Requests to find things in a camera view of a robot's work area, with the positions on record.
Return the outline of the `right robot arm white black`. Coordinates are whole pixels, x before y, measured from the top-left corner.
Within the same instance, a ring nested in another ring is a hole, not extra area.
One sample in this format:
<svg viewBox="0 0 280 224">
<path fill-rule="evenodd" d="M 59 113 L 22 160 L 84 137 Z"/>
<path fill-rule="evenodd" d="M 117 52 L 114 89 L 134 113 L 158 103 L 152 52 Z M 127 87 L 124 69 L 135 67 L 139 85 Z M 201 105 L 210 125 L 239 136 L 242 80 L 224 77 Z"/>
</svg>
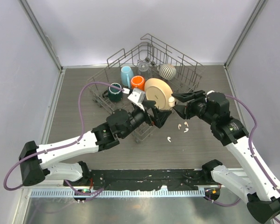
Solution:
<svg viewBox="0 0 280 224">
<path fill-rule="evenodd" d="M 194 116 L 210 125 L 213 136 L 236 158 L 248 181 L 231 172 L 217 160 L 203 165 L 201 178 L 206 184 L 220 183 L 237 195 L 259 223 L 280 215 L 280 181 L 273 174 L 252 142 L 257 126 L 247 131 L 230 115 L 230 96 L 216 91 L 173 93 L 180 101 L 174 110 L 183 119 Z"/>
</svg>

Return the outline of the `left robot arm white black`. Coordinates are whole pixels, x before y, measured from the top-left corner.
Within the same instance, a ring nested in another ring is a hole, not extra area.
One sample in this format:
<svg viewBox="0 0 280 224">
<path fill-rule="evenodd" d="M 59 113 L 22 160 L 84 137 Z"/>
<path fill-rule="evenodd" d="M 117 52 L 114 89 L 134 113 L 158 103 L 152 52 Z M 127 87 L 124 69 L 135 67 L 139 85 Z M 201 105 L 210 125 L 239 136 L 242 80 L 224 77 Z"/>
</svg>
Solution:
<svg viewBox="0 0 280 224">
<path fill-rule="evenodd" d="M 29 141 L 19 156 L 22 185 L 34 186 L 53 179 L 85 186 L 90 180 L 86 163 L 68 164 L 64 160 L 111 149 L 143 123 L 161 128 L 170 115 L 171 108 L 161 109 L 154 101 L 145 100 L 144 104 L 133 105 L 132 112 L 116 109 L 103 124 L 78 137 L 42 145 Z"/>
</svg>

